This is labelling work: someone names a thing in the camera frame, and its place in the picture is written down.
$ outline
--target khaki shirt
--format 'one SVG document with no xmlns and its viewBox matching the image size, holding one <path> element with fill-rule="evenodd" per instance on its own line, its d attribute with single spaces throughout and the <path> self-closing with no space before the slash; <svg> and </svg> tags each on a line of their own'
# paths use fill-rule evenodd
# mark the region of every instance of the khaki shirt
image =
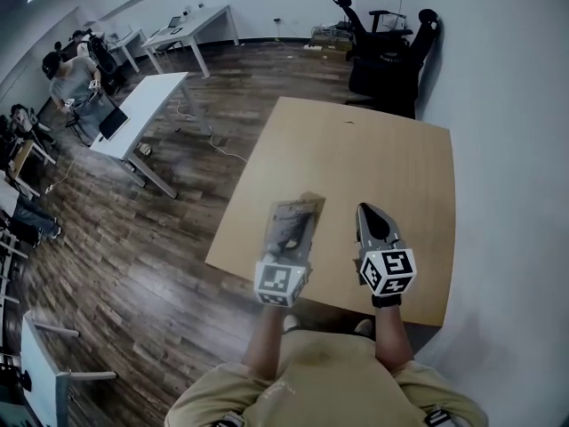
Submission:
<svg viewBox="0 0 569 427">
<path fill-rule="evenodd" d="M 182 394 L 165 425 L 206 426 L 234 412 L 250 426 L 422 426 L 437 408 L 457 425 L 487 425 L 484 412 L 431 368 L 409 362 L 392 375 L 367 338 L 292 331 L 283 337 L 276 381 L 221 365 Z"/>
</svg>

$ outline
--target cardboard box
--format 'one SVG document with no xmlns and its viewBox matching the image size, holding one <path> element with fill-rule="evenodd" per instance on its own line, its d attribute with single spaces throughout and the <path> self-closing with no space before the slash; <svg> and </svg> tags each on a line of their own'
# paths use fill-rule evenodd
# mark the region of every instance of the cardboard box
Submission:
<svg viewBox="0 0 569 427">
<path fill-rule="evenodd" d="M 310 57 L 311 59 L 323 59 L 323 60 L 335 60 L 335 61 L 346 61 L 348 59 L 348 53 L 344 51 L 338 51 L 336 49 L 331 49 L 329 47 L 323 46 L 308 46 L 305 45 L 302 50 L 302 54 L 305 57 Z"/>
</svg>

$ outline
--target black office chair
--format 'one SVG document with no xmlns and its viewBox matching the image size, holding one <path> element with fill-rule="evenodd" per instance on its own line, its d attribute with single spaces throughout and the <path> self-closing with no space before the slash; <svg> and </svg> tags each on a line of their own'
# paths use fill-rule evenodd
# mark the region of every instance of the black office chair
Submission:
<svg viewBox="0 0 569 427">
<path fill-rule="evenodd" d="M 419 20 L 421 28 L 408 49 L 395 54 L 379 52 L 354 59 L 349 90 L 371 98 L 350 100 L 346 104 L 369 106 L 389 114 L 415 118 L 419 72 L 439 34 L 436 12 L 422 10 Z"/>
<path fill-rule="evenodd" d="M 356 12 L 350 8 L 352 5 L 351 0 L 333 1 L 346 13 L 351 23 L 351 31 L 355 38 L 354 55 L 368 57 L 376 55 L 379 52 L 402 52 L 409 47 L 409 43 L 403 36 L 412 35 L 413 32 L 411 30 L 377 31 L 381 16 L 395 14 L 400 18 L 405 18 L 404 15 L 385 10 L 370 11 L 370 15 L 373 16 L 373 28 L 371 32 L 368 32 L 357 17 Z"/>
</svg>

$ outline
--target person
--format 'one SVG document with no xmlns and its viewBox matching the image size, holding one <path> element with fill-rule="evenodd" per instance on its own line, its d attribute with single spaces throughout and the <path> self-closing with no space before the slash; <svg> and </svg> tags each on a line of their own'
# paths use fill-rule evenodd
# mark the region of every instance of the person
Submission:
<svg viewBox="0 0 569 427">
<path fill-rule="evenodd" d="M 20 220 L 15 220 L 14 218 L 8 221 L 1 220 L 0 228 L 7 229 L 11 234 L 18 238 L 18 240 L 27 242 L 34 248 L 37 248 L 37 246 L 42 242 L 42 231 L 23 223 Z"/>
<path fill-rule="evenodd" d="M 53 147 L 55 141 L 48 134 L 52 129 L 37 120 L 37 117 L 33 114 L 33 109 L 31 109 L 31 112 L 28 112 L 21 104 L 14 104 L 11 113 L 12 121 L 20 128 L 23 137 L 29 139 L 28 133 L 33 130 L 39 141 L 45 141 Z"/>
<path fill-rule="evenodd" d="M 312 332 L 265 305 L 242 363 L 206 373 L 164 425 L 486 426 L 472 400 L 413 360 L 399 303 L 374 301 L 375 342 L 370 319 L 353 335 Z"/>
<path fill-rule="evenodd" d="M 36 228 L 48 238 L 61 234 L 57 219 L 46 213 L 39 205 L 21 195 L 6 181 L 6 174 L 0 171 L 0 219 L 10 223 L 12 219 Z"/>
<path fill-rule="evenodd" d="M 86 59 L 90 59 L 93 62 L 93 65 L 95 64 L 95 62 L 91 59 L 91 55 L 89 54 L 89 47 L 87 42 L 91 39 L 92 36 L 96 36 L 98 38 L 103 38 L 105 36 L 105 34 L 103 32 L 83 32 L 82 30 L 76 30 L 73 32 L 73 36 L 71 37 L 73 39 L 73 43 L 75 44 L 75 46 L 77 46 L 77 57 L 84 57 Z"/>
<path fill-rule="evenodd" d="M 112 73 L 106 72 L 100 65 L 97 65 L 94 59 L 91 58 L 88 42 L 94 37 L 104 39 L 105 33 L 93 31 L 83 32 L 81 30 L 76 30 L 73 32 L 73 36 L 70 39 L 73 39 L 73 43 L 77 46 L 77 57 L 85 57 L 93 62 L 93 65 L 95 65 L 101 73 L 101 84 L 105 89 L 105 92 L 108 95 L 112 95 L 116 90 L 124 85 L 124 77 L 118 68 L 114 68 Z M 116 65 L 110 54 L 107 54 L 107 56 L 110 57 L 112 64 Z"/>
<path fill-rule="evenodd" d="M 62 61 L 56 52 L 44 57 L 43 70 L 51 81 L 50 94 L 58 110 L 67 114 L 67 100 L 75 100 L 74 112 L 78 116 L 77 125 L 92 143 L 99 135 L 99 124 L 112 112 L 115 105 L 107 95 L 91 100 L 93 91 L 89 89 L 94 79 L 100 85 L 100 71 L 92 61 L 85 57 L 75 57 Z"/>
<path fill-rule="evenodd" d="M 53 49 L 55 50 L 56 53 L 60 55 L 60 58 L 63 61 L 69 60 L 68 55 L 61 50 L 61 43 L 59 41 L 53 45 Z"/>
</svg>

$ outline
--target wooden floor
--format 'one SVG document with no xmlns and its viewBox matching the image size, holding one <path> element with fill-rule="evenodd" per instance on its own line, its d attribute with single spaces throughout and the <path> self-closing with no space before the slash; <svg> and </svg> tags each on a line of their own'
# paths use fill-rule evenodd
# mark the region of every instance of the wooden floor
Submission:
<svg viewBox="0 0 569 427">
<path fill-rule="evenodd" d="M 306 59 L 300 44 L 204 48 L 212 77 L 203 79 L 191 52 L 171 55 L 224 150 L 249 157 L 279 96 L 343 102 L 349 64 Z M 145 75 L 149 60 L 130 70 L 122 101 Z M 168 109 L 175 112 L 177 103 Z M 180 112 L 186 112 L 185 104 Z M 45 336 L 60 368 L 113 370 L 113 382 L 74 384 L 74 425 L 163 425 L 172 403 L 208 369 L 244 353 L 260 311 L 248 282 L 210 268 L 204 259 L 244 170 L 244 162 L 216 151 L 198 127 L 177 116 L 174 133 L 159 117 L 144 141 L 148 164 L 179 191 L 170 199 L 154 184 L 141 188 L 103 156 L 80 152 L 52 106 L 41 120 L 60 131 L 56 169 L 45 168 L 42 191 L 68 178 L 41 204 L 58 216 L 63 234 L 43 243 L 9 294 L 21 299 L 6 320 L 8 343 L 19 351 L 21 315 L 75 328 L 78 339 Z M 318 328 L 349 328 L 359 318 L 313 302 L 297 306 Z"/>
</svg>

